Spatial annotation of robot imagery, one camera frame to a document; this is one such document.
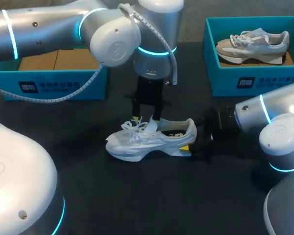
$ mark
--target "shoe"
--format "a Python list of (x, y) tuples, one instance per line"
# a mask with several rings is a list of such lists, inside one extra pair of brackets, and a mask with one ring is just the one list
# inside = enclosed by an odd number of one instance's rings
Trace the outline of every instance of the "shoe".
[(139, 162), (156, 150), (171, 156), (190, 157), (189, 151), (180, 148), (193, 143), (197, 136), (197, 128), (192, 119), (168, 121), (161, 118), (156, 123), (151, 117), (149, 123), (140, 120), (136, 126), (132, 126), (127, 121), (121, 127), (122, 131), (106, 139), (106, 150), (112, 156), (129, 162)]
[(259, 28), (231, 35), (217, 43), (216, 51), (223, 59), (241, 64), (247, 59), (257, 59), (268, 64), (283, 64), (283, 55), (289, 46), (289, 33), (270, 34)]

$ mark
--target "black tabletop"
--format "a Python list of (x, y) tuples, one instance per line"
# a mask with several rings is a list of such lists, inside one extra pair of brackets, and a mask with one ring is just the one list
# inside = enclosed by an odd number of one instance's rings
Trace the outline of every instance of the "black tabletop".
[[(202, 43), (179, 44), (177, 61), (179, 82), (164, 92), (173, 106), (164, 108), (163, 118), (196, 119), (211, 105), (245, 99), (212, 97)], [(131, 119), (131, 101), (123, 97), (135, 88), (131, 60), (111, 70), (104, 101), (45, 105), (0, 96), (0, 122), (41, 144), (56, 164), (68, 234), (267, 235), (266, 193), (251, 180), (264, 157), (257, 138), (217, 145), (210, 164), (161, 152), (139, 163), (108, 155), (105, 138)], [(148, 120), (153, 108), (143, 106), (141, 112)]]

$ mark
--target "shoe upper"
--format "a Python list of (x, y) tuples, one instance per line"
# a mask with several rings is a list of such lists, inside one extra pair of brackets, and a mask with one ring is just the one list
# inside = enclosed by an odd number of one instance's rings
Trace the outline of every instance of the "shoe upper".
[[(193, 143), (197, 136), (197, 128), (192, 119), (187, 121), (168, 121), (160, 119), (156, 123), (152, 118), (149, 123), (138, 123), (132, 126), (130, 122), (122, 125), (123, 130), (107, 138), (106, 149), (117, 155), (134, 154), (138, 151), (154, 151), (167, 147), (183, 147)], [(184, 130), (184, 134), (167, 136), (165, 131)]]
[(286, 53), (289, 46), (289, 33), (269, 34), (259, 28), (254, 31), (244, 31), (231, 35), (230, 39), (221, 40), (216, 45), (216, 51), (224, 56), (244, 58), (251, 55), (270, 55)]

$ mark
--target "blue shoe box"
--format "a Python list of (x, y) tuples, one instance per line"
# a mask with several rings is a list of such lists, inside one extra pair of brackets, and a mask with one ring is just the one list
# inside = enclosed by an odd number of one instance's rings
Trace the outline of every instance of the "blue shoe box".
[(290, 34), (289, 54), (294, 62), (294, 16), (207, 18), (204, 29), (204, 61), (213, 96), (260, 95), (294, 83), (294, 66), (221, 67), (215, 49), (230, 34), (262, 28), (268, 33)]
[[(83, 86), (96, 70), (18, 70), (22, 59), (0, 62), (0, 89), (37, 99), (54, 99)], [(103, 100), (106, 96), (107, 68), (80, 94), (70, 100)], [(8, 96), (5, 100), (14, 100)]]

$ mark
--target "shoe box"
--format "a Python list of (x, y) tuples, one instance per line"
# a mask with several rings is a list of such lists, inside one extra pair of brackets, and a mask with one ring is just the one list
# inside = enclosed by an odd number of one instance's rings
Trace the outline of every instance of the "shoe box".
[[(30, 98), (60, 98), (83, 86), (98, 68), (98, 62), (84, 48), (3, 61), (0, 89)], [(106, 81), (107, 69), (103, 68), (89, 87), (71, 100), (105, 99)]]
[[(268, 33), (290, 34), (290, 46), (283, 65), (246, 60), (231, 65), (220, 60), (215, 45), (231, 34), (262, 28)], [(294, 16), (207, 18), (203, 53), (213, 96), (253, 96), (294, 83)]]

